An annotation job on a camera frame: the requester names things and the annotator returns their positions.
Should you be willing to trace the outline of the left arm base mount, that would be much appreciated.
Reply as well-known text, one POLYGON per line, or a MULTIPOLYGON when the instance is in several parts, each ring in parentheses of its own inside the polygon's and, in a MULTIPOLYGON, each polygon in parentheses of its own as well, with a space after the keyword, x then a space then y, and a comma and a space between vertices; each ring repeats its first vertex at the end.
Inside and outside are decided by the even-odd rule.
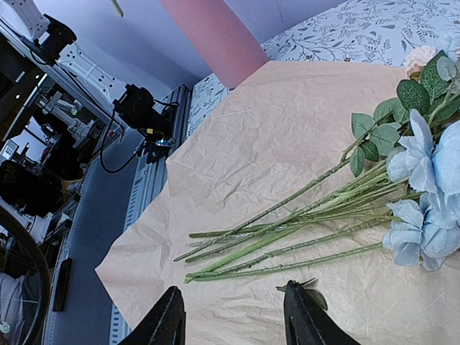
POLYGON ((123 96, 113 101, 114 110, 130 128, 144 137, 144 144, 137 153, 147 156, 147 164, 165 157, 176 143, 173 125, 179 103, 165 103, 154 99, 146 88, 134 84, 125 86, 123 96))

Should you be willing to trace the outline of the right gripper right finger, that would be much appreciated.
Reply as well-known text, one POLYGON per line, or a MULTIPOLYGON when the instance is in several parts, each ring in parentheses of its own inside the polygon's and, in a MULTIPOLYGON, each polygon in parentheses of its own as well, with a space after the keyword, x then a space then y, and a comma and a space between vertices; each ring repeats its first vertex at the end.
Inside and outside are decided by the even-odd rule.
POLYGON ((313 301, 302 309, 285 308, 285 337, 288 345, 301 344, 353 344, 359 342, 343 331, 327 314, 313 301))

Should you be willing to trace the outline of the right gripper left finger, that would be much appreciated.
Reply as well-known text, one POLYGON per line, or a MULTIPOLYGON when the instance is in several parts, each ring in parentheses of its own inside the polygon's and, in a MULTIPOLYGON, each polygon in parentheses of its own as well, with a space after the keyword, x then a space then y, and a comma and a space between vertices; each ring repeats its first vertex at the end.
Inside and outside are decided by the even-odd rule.
POLYGON ((186 312, 182 293, 170 286, 121 345, 184 345, 186 312))

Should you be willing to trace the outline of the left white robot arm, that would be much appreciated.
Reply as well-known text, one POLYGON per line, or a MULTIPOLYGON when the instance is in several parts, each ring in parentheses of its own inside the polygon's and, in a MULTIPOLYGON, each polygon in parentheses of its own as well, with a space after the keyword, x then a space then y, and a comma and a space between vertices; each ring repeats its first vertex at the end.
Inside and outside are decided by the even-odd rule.
POLYGON ((174 142, 170 121, 154 110, 157 103, 143 87, 105 71, 78 46, 72 29, 42 13, 33 1, 1 2, 1 33, 30 60, 112 118, 119 117, 154 147, 174 142))

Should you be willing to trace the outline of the green paper bouquet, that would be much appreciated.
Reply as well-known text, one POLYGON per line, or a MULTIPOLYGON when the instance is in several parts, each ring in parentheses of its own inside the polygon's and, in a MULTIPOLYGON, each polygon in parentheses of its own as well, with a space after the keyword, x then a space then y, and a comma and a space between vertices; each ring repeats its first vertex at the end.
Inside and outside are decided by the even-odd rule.
POLYGON ((399 267, 387 249, 270 275, 185 283, 211 263, 179 260, 190 234, 223 231, 290 196, 340 160, 351 115, 395 96, 401 67, 276 62, 232 91, 167 159, 161 194, 96 273, 131 328, 172 285, 188 344, 284 344, 280 286, 315 279, 330 317, 361 344, 457 344, 459 256, 399 267))

